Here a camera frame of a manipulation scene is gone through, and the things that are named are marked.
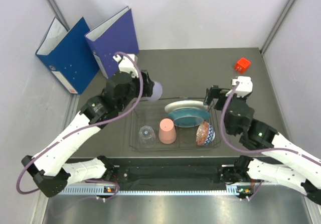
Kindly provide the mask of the pink plastic cup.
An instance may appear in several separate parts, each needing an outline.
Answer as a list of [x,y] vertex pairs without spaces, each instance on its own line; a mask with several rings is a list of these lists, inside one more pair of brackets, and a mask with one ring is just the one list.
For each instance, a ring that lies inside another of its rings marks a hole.
[[171,119],[163,119],[159,124],[158,138],[164,144],[172,144],[177,134],[174,122]]

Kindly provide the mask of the lilac plastic cup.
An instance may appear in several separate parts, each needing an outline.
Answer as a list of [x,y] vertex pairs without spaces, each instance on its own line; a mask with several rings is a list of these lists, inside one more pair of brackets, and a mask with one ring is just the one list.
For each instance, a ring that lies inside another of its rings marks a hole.
[[150,101],[150,102],[155,102],[160,99],[163,93],[163,87],[162,85],[154,81],[152,86],[148,89],[145,95],[145,100]]

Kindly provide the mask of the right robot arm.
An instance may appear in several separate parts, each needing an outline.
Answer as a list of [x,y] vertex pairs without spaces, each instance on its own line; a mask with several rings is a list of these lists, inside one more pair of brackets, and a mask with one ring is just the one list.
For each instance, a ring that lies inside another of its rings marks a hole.
[[255,110],[246,100],[251,88],[239,95],[239,84],[232,89],[216,85],[206,90],[204,104],[215,99],[215,109],[220,119],[221,137],[230,145],[226,135],[239,135],[245,147],[234,164],[233,173],[237,180],[248,179],[274,182],[286,186],[320,204],[320,159],[298,147],[270,125],[254,118]]

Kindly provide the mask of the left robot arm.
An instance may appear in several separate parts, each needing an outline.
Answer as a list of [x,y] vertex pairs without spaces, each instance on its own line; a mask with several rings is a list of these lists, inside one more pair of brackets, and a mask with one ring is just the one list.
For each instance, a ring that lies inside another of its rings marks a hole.
[[102,92],[81,107],[69,126],[41,153],[25,156],[22,164],[38,189],[53,197],[66,186],[91,179],[108,182],[114,166],[105,156],[89,161],[67,163],[67,160],[108,123],[124,117],[123,111],[133,99],[156,101],[162,95],[160,83],[152,81],[147,71],[139,75],[116,72]]

